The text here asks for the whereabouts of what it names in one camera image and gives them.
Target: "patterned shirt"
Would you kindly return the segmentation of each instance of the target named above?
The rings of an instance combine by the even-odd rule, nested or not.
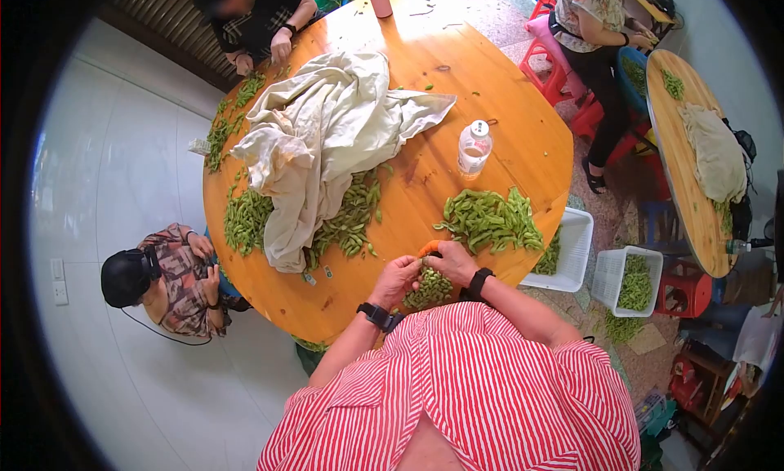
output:
[[[180,233],[180,224],[173,222],[165,230],[151,234],[137,248],[143,249],[148,245],[155,247],[169,297],[166,314],[158,324],[179,335],[226,335],[226,327],[231,324],[227,307],[237,298],[219,293],[218,305],[223,309],[223,327],[216,329],[207,315],[209,304],[200,282],[207,278],[207,266],[185,242]]]
[[[626,22],[626,12],[623,10],[623,0],[558,0],[555,5],[555,20],[567,31],[576,35],[580,34],[580,21],[577,10],[583,9],[593,15],[604,25],[604,28],[621,32]],[[590,44],[565,32],[559,32],[555,39],[576,53],[590,53],[601,46]]]
[[[631,399],[601,348],[550,349],[459,302],[408,315],[326,387],[294,393],[257,470],[395,469],[423,411],[468,470],[640,466]]]
[[[256,0],[246,15],[231,20],[213,19],[212,30],[218,45],[224,53],[245,49],[255,58],[266,58],[270,55],[272,37],[294,15],[301,1]],[[324,13],[317,10],[308,24],[322,16]]]

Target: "bottle cap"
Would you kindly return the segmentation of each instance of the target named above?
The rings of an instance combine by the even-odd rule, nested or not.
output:
[[[471,123],[471,134],[474,138],[484,138],[490,133],[490,126],[484,121],[474,121]]]

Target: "plastic water bottle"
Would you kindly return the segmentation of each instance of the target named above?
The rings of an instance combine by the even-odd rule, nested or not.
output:
[[[490,126],[484,121],[474,121],[460,133],[457,151],[457,170],[465,180],[474,180],[485,167],[492,151]]]
[[[740,255],[751,251],[751,244],[742,240],[728,240],[727,253],[730,255]]]

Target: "black watch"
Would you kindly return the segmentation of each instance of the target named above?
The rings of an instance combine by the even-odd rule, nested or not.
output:
[[[292,32],[292,36],[296,34],[296,27],[292,26],[291,24],[283,24],[281,27],[285,27]]]
[[[482,299],[482,287],[485,286],[485,280],[488,278],[488,275],[495,277],[495,274],[492,272],[492,270],[486,267],[482,267],[481,269],[477,270],[477,272],[474,274],[474,277],[471,278],[471,282],[468,284],[468,293],[475,300]]]
[[[367,319],[375,326],[379,327],[379,330],[384,333],[389,333],[392,331],[397,326],[397,324],[403,321],[403,318],[405,318],[403,313],[396,313],[393,315],[379,305],[370,304],[369,302],[363,302],[361,305],[359,305],[357,308],[357,313],[359,312],[364,313]]]

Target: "wooden tabletop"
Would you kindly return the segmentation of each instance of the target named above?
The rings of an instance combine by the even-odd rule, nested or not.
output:
[[[231,251],[223,236],[227,191],[240,161],[229,157],[220,173],[205,169],[203,179],[207,225],[228,277],[261,314],[311,342],[330,343],[339,335],[388,261],[416,255],[429,240],[450,238],[448,231],[432,227],[443,220],[446,198],[466,187],[497,191],[505,197],[515,184],[524,197],[531,198],[534,221],[549,244],[572,179],[573,140],[564,121],[509,58],[455,15],[458,11],[441,1],[428,7],[433,3],[427,0],[391,0],[394,15],[380,20],[367,1],[356,0],[338,9],[299,35],[287,62],[292,65],[291,74],[323,53],[381,51],[389,57],[390,88],[403,85],[424,90],[432,84],[433,93],[458,96],[441,124],[408,140],[389,161],[394,167],[391,180],[384,178],[386,172],[379,172],[383,222],[374,220],[367,226],[367,237],[379,257],[347,259],[336,245],[330,246],[321,257],[321,266],[329,266],[334,277],[327,279],[319,268],[312,273],[315,286],[299,274],[279,273],[258,249],[243,258]],[[277,71],[276,67],[267,70],[268,82]],[[234,98],[237,90],[227,98]],[[255,102],[251,100],[242,110],[249,110]],[[458,138],[476,119],[496,122],[490,127],[495,141],[478,179],[464,182],[457,172]],[[244,121],[223,150],[238,143],[248,127]],[[241,183],[238,189],[246,187]],[[499,279],[513,285],[541,255],[512,248],[489,255],[488,250],[480,252],[479,265],[493,269]]]
[[[662,69],[669,70],[684,81],[686,89],[683,102],[667,93]],[[722,278],[730,271],[730,260],[735,256],[726,253],[726,242],[732,239],[732,235],[721,232],[721,216],[713,210],[711,201],[694,177],[695,153],[686,136],[678,108],[691,102],[718,111],[722,118],[724,112],[695,69],[670,51],[656,49],[651,53],[647,73],[648,113],[681,225],[691,252],[702,270],[714,278]]]
[[[675,24],[675,21],[672,20],[669,15],[657,9],[648,0],[637,0],[637,2],[642,5],[648,13],[651,14],[651,17],[653,17],[653,20],[656,22],[660,22],[661,24]]]

